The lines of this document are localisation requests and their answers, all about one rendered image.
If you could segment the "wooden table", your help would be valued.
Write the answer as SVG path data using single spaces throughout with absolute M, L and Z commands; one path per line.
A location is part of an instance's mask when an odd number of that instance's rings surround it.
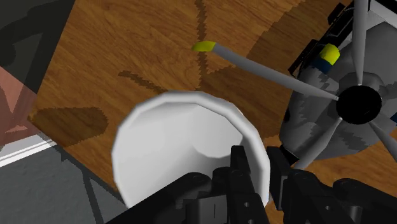
M 234 103 L 277 144 L 290 90 L 192 45 L 209 40 L 285 73 L 351 0 L 76 0 L 31 122 L 111 189 L 111 148 L 132 108 L 166 90 Z

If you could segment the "white cup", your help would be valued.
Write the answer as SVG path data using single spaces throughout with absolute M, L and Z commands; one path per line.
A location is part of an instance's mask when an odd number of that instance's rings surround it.
M 231 102 L 199 91 L 170 91 L 139 103 L 116 133 L 113 176 L 133 207 L 189 172 L 212 176 L 243 145 L 254 190 L 269 198 L 270 160 L 254 125 Z

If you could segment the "grey toy propeller airplane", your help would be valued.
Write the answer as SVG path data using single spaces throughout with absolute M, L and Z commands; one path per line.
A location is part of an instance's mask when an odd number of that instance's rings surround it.
M 194 44 L 237 67 L 291 89 L 279 138 L 295 167 L 351 155 L 382 142 L 397 161 L 397 1 L 339 4 L 329 29 L 312 40 L 288 74 L 213 41 Z

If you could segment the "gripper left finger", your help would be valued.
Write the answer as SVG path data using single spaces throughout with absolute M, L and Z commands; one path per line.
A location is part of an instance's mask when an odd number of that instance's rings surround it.
M 190 172 L 106 224 L 268 224 L 243 146 L 212 177 Z

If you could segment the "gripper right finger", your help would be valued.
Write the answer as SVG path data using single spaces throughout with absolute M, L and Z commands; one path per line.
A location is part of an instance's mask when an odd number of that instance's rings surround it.
M 270 194 L 284 224 L 397 224 L 397 197 L 351 178 L 328 186 L 268 147 Z

